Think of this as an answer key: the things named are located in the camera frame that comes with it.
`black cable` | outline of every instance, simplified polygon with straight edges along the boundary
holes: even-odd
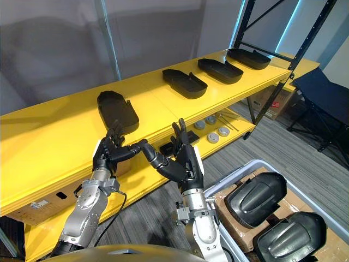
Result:
[[[222,247],[222,249],[229,254],[231,261],[234,262],[234,257],[233,257],[233,254],[230,252],[230,250],[225,247]]]
[[[106,233],[106,231],[108,230],[108,228],[111,226],[111,224],[114,222],[114,220],[119,216],[121,210],[123,209],[125,203],[126,203],[126,199],[127,199],[127,195],[124,192],[118,191],[119,194],[124,196],[124,202],[122,203],[119,211],[114,215],[113,219],[111,220],[111,222],[107,225],[107,227],[103,230],[102,234],[100,234],[99,238],[97,239],[96,243],[94,244],[94,247],[96,247],[100,241],[100,239],[102,238],[102,236]]]

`black metal shelf frame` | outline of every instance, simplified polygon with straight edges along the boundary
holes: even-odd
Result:
[[[321,26],[323,25],[323,23],[325,22],[328,14],[331,12],[334,4],[336,3],[337,0],[327,0],[326,4],[324,5],[322,11],[320,12],[318,18],[316,19],[314,25],[312,26],[310,32],[308,33],[308,35],[306,36],[306,38],[304,39],[302,45],[300,46],[297,54],[295,55],[295,57],[289,58],[286,56],[283,56],[279,53],[276,52],[272,52],[269,50],[265,50],[263,48],[260,48],[254,44],[250,44],[247,43],[245,41],[243,41],[243,37],[244,37],[244,33],[251,28],[255,23],[257,23],[260,19],[262,19],[265,15],[267,15],[270,11],[272,11],[274,8],[276,8],[279,4],[281,4],[284,0],[279,0],[277,1],[273,6],[271,6],[268,10],[266,10],[262,15],[260,15],[255,21],[251,22],[250,24],[248,24],[249,20],[250,20],[250,16],[253,10],[253,7],[255,5],[256,0],[248,0],[247,5],[246,5],[246,9],[245,9],[245,13],[244,16],[242,18],[240,27],[239,27],[239,31],[237,34],[237,37],[235,39],[235,43],[234,43],[234,48],[239,48],[241,45],[244,46],[248,46],[250,48],[256,49],[258,51],[267,53],[269,55],[281,58],[283,60],[286,60],[288,62],[290,62],[290,65],[288,66],[288,70],[291,71],[291,74],[289,75],[289,77],[287,79],[284,79],[282,81],[280,81],[278,83],[278,85],[276,86],[275,90],[272,92],[272,94],[270,95],[270,97],[268,98],[268,100],[266,101],[266,103],[264,104],[262,110],[258,113],[257,116],[255,116],[253,108],[252,108],[252,103],[249,97],[247,97],[247,102],[248,102],[248,107],[249,107],[249,111],[251,114],[251,120],[252,123],[255,125],[258,125],[258,123],[260,122],[260,120],[262,119],[262,117],[264,116],[264,114],[267,112],[268,108],[271,106],[272,102],[274,101],[274,99],[277,97],[277,95],[280,93],[281,89],[284,87],[286,81],[291,78],[293,79],[294,74],[293,71],[296,68],[296,66],[298,65],[298,63],[300,62],[300,60],[302,59],[302,57],[304,56],[305,52],[308,50],[310,44],[312,43],[312,41],[314,40],[314,38],[316,37],[316,34],[319,32]],[[251,132],[247,132],[244,135],[244,139],[247,139],[250,136]]]

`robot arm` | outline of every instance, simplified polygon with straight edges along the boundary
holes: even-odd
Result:
[[[185,224],[186,237],[194,255],[206,261],[228,261],[220,244],[220,234],[212,199],[203,194],[203,166],[197,149],[189,144],[184,120],[180,128],[173,123],[176,137],[171,137],[176,160],[164,157],[145,142],[140,142],[142,152],[156,170],[178,183],[183,202],[177,204],[177,224]]]
[[[137,143],[121,147],[124,141],[121,130],[122,127],[116,122],[99,143],[93,157],[91,179],[83,181],[82,193],[65,223],[59,241],[52,251],[52,257],[89,245],[99,218],[107,206],[108,196],[119,190],[119,183],[114,176],[117,163],[132,158],[140,152]]]

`blue light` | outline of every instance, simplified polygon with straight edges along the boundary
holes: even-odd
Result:
[[[288,28],[290,27],[290,24],[292,23],[292,20],[293,20],[295,14],[296,14],[296,12],[297,12],[297,9],[298,9],[299,6],[300,6],[301,1],[302,1],[302,0],[298,0],[298,3],[297,3],[297,5],[296,5],[296,8],[294,9],[294,11],[293,11],[293,13],[292,13],[292,15],[291,15],[290,20],[288,21],[287,26],[286,26],[284,32],[282,33],[282,36],[281,36],[281,38],[280,38],[280,40],[279,40],[279,42],[278,42],[278,45],[276,46],[275,53],[278,52],[279,46],[280,46],[280,44],[281,44],[281,42],[282,42],[282,39],[284,38],[284,36],[285,36],[285,34],[286,34]]]
[[[234,26],[234,30],[233,30],[233,34],[231,35],[231,39],[230,39],[230,43],[229,43],[229,48],[231,48],[232,45],[233,45],[235,33],[236,33],[236,30],[238,29],[238,25],[239,25],[239,22],[240,22],[242,10],[244,10],[245,2],[246,2],[246,0],[243,0],[242,3],[241,3],[240,10],[239,10],[239,14],[238,14],[238,19],[236,20],[236,23],[235,23],[235,26]]]

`shelf board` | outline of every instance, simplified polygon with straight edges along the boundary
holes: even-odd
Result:
[[[226,51],[221,51],[205,57],[223,61],[225,56]],[[95,144],[106,134],[97,108],[101,91],[121,93],[139,116],[138,129],[125,136],[127,145],[143,138],[149,142],[163,139],[180,117],[192,124],[290,73],[273,66],[253,70],[228,58],[244,74],[237,83],[226,85],[200,71],[198,59],[171,67],[193,71],[208,84],[198,99],[186,99],[172,90],[160,69],[2,116],[1,216],[91,173]]]
[[[193,126],[188,127],[188,130],[193,130],[200,137],[199,141],[195,145],[199,148],[202,158],[208,157],[213,152],[229,144],[233,140],[238,139],[240,136],[253,130],[255,127],[249,121],[237,114],[234,118],[235,119],[226,119],[229,120],[229,122],[239,131],[231,130],[229,136],[220,137],[220,140],[216,144],[211,144],[208,142],[206,136],[211,132],[216,132],[219,127],[225,126],[223,123],[218,121],[215,125],[206,125],[204,130],[197,130]],[[154,143],[154,146],[159,147],[162,144],[169,142],[169,140],[169,136],[165,137]],[[120,190],[126,192],[128,196],[126,206],[134,203],[144,195],[150,193],[168,181],[168,179],[158,174],[150,166],[143,154],[138,154],[131,161],[131,170],[118,178],[121,185]],[[101,216],[101,222],[115,214],[119,210],[122,201],[123,196],[119,194],[112,194],[108,198],[108,205]],[[37,226],[26,226],[26,261],[35,261],[52,251],[64,227],[64,223],[69,214],[72,212],[73,208],[74,207],[72,206]]]

